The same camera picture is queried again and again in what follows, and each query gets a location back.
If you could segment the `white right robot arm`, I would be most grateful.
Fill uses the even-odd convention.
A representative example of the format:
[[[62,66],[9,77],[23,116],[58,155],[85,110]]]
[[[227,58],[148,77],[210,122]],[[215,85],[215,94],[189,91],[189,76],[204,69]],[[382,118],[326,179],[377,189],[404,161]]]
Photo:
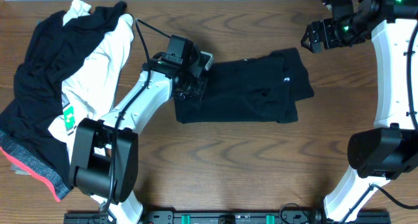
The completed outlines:
[[[321,0],[332,17],[311,23],[301,45],[313,53],[372,41],[378,74],[374,127],[347,147],[349,166],[308,223],[389,223],[362,208],[417,167],[417,0]]]

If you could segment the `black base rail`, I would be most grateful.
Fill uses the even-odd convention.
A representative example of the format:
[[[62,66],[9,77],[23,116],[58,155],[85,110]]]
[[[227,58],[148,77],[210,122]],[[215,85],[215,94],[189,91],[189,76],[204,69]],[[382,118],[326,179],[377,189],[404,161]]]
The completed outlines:
[[[124,221],[109,214],[67,213],[64,224],[101,224],[123,223]],[[310,217],[308,211],[287,209],[281,212],[216,213],[216,212],[172,212],[153,211],[141,216],[143,224],[309,224],[321,223],[320,215]]]

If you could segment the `white t-shirt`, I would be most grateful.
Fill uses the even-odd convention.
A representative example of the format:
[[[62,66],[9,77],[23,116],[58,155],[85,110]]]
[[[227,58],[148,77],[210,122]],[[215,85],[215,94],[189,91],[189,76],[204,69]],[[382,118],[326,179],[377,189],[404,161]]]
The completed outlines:
[[[98,120],[114,106],[120,72],[131,51],[133,17],[123,12],[116,16],[116,28],[104,38],[82,66],[61,83],[57,116],[48,130],[70,155],[75,132],[85,119]]]

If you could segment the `grey garment with red trim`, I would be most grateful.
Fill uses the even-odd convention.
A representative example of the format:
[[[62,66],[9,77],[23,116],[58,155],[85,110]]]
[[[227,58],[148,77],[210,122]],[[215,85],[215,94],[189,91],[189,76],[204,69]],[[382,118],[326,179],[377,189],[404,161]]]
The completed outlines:
[[[1,131],[1,152],[18,168],[42,182],[56,202],[63,200],[71,191],[69,184],[69,156],[67,149],[51,152],[31,152]]]

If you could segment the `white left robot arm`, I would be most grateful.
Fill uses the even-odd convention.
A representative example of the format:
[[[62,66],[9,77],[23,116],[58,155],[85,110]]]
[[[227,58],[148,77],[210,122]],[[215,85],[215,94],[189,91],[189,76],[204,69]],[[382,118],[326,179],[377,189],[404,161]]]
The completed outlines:
[[[98,213],[65,214],[65,223],[139,223],[143,211],[133,188],[138,175],[138,136],[155,111],[171,97],[198,101],[212,54],[194,51],[189,63],[164,52],[144,63],[134,88],[98,120],[77,126],[69,181],[99,203]]]

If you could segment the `black t-shirt with logo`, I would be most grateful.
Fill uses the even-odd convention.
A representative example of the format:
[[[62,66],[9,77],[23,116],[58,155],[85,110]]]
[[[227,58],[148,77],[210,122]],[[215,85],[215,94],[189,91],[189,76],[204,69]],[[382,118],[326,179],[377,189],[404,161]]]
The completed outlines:
[[[180,123],[259,121],[293,123],[296,102],[314,96],[308,71],[296,48],[264,57],[216,63],[202,99],[175,99]]]

